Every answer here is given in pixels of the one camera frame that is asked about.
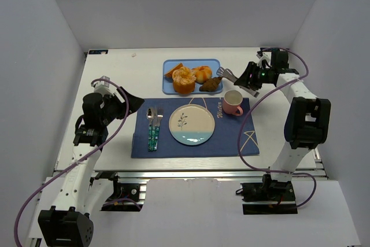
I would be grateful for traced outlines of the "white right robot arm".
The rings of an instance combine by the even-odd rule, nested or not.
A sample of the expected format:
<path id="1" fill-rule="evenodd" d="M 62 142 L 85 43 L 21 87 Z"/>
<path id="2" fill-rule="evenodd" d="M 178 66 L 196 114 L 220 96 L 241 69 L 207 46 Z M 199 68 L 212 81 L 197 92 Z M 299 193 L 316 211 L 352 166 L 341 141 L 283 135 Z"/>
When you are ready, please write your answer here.
<path id="1" fill-rule="evenodd" d="M 259 62 L 249 62 L 234 85 L 258 91 L 263 84 L 272 84 L 290 103 L 284 125 L 285 143 L 275 162 L 266 169 L 271 179 L 287 183 L 302 159 L 328 135 L 331 103 L 319 98 L 303 83 L 307 74 L 300 75 L 288 64 L 292 52 L 282 48 L 262 48 Z"/>

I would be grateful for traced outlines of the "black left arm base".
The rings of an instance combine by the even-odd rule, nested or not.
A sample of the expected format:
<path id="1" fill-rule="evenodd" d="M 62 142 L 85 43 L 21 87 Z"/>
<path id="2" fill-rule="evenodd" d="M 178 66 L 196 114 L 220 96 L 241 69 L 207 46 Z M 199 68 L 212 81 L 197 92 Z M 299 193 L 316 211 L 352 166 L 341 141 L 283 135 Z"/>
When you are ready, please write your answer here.
<path id="1" fill-rule="evenodd" d="M 119 177 L 116 172 L 100 172 L 90 178 L 90 187 L 98 180 L 108 180 L 113 192 L 105 201 L 112 204 L 104 205 L 101 211 L 108 212 L 139 212 L 143 207 L 146 193 L 146 184 L 138 179 Z"/>

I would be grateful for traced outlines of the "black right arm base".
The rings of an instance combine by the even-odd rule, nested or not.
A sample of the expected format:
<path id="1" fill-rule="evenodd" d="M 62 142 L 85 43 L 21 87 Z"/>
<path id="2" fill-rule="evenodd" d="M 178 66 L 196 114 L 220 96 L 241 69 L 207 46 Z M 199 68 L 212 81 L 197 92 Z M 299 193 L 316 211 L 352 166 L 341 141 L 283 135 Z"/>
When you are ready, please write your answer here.
<path id="1" fill-rule="evenodd" d="M 264 174 L 261 182 L 241 183 L 235 194 L 242 197 L 244 215 L 292 215 L 298 213 L 291 182 L 278 182 Z"/>

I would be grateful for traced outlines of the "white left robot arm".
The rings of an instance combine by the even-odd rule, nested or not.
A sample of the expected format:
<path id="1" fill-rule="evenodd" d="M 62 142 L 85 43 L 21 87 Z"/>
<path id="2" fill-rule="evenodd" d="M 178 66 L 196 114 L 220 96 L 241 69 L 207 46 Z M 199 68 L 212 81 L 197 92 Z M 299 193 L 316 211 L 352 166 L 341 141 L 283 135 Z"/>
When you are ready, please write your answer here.
<path id="1" fill-rule="evenodd" d="M 71 169 L 50 209 L 42 210 L 38 224 L 47 246 L 89 246 L 94 232 L 91 215 L 114 193 L 112 178 L 92 180 L 108 125 L 139 110 L 144 99 L 123 88 L 116 93 L 105 85 L 83 97 L 83 114 L 75 124 Z"/>

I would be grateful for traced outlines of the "brown chocolate croissant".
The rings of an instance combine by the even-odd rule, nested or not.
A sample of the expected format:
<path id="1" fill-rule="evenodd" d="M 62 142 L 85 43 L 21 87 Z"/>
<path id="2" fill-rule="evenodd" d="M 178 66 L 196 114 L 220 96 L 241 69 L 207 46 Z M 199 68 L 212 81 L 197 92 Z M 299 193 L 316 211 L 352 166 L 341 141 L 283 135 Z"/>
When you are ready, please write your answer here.
<path id="1" fill-rule="evenodd" d="M 211 78 L 211 79 L 207 80 L 199 88 L 199 90 L 200 91 L 204 91 L 204 92 L 215 92 L 217 90 L 219 84 L 221 83 L 221 81 L 222 81 L 222 77 L 221 76 Z"/>

